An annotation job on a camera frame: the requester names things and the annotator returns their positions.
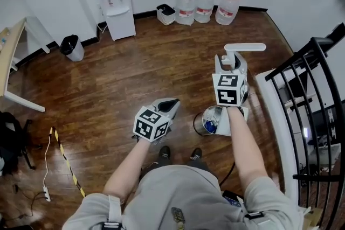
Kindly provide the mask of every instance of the black shoe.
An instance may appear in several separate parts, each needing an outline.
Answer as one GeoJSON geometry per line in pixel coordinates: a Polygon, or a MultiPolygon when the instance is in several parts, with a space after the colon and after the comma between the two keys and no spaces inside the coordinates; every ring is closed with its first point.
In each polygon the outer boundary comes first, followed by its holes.
{"type": "Polygon", "coordinates": [[[203,156],[203,151],[201,150],[201,148],[196,148],[191,156],[189,157],[189,159],[191,160],[197,160],[197,159],[201,159],[201,157],[203,156]]]}
{"type": "Polygon", "coordinates": [[[170,159],[170,148],[168,146],[164,146],[160,149],[160,153],[158,154],[159,158],[170,159]]]}

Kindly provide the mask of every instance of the white water dispenser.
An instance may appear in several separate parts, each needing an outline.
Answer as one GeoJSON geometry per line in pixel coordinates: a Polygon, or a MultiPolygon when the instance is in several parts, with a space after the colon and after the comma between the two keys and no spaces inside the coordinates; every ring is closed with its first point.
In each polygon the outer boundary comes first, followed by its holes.
{"type": "Polygon", "coordinates": [[[135,35],[131,0],[101,0],[101,8],[113,40],[135,35]]]}

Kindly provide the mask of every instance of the gray sleeve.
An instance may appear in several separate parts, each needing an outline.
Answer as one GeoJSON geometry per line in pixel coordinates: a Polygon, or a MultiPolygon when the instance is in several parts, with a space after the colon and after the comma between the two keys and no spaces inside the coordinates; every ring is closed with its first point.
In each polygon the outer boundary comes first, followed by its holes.
{"type": "Polygon", "coordinates": [[[92,229],[99,230],[108,220],[109,197],[101,193],[86,196],[78,210],[63,225],[63,230],[92,229]]]}
{"type": "Polygon", "coordinates": [[[287,198],[269,177],[259,177],[247,187],[244,204],[249,213],[262,212],[268,222],[258,225],[258,220],[244,218],[248,229],[299,230],[303,226],[303,212],[287,198]]]}

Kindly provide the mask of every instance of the hazard tape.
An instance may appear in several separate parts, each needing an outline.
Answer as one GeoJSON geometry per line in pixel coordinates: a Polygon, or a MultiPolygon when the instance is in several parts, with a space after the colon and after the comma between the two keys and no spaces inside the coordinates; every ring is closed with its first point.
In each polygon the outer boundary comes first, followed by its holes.
{"type": "Polygon", "coordinates": [[[61,151],[61,153],[62,153],[62,155],[63,155],[63,158],[64,158],[65,161],[66,161],[67,167],[68,167],[69,170],[71,171],[71,174],[72,174],[72,177],[73,177],[74,184],[77,186],[77,188],[78,188],[78,190],[81,192],[82,196],[85,197],[85,192],[83,191],[82,187],[80,186],[79,182],[77,181],[77,177],[76,177],[75,174],[73,173],[72,168],[71,168],[71,165],[70,165],[70,163],[68,162],[67,157],[65,156],[64,147],[63,147],[63,145],[61,144],[61,141],[60,141],[60,139],[59,139],[58,132],[56,131],[56,128],[55,128],[55,127],[51,127],[50,132],[49,132],[49,137],[50,137],[50,139],[52,138],[52,133],[53,133],[53,132],[54,132],[56,141],[58,141],[58,144],[59,144],[59,147],[60,147],[60,151],[61,151]]]}

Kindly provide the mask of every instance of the metal bucket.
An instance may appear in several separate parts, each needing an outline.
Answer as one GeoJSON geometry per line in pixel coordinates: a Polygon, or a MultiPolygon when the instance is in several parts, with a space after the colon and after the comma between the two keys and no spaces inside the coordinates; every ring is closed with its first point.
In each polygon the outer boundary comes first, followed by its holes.
{"type": "Polygon", "coordinates": [[[209,107],[203,113],[197,114],[193,121],[196,133],[201,136],[215,134],[221,114],[222,108],[219,106],[209,107]]]}

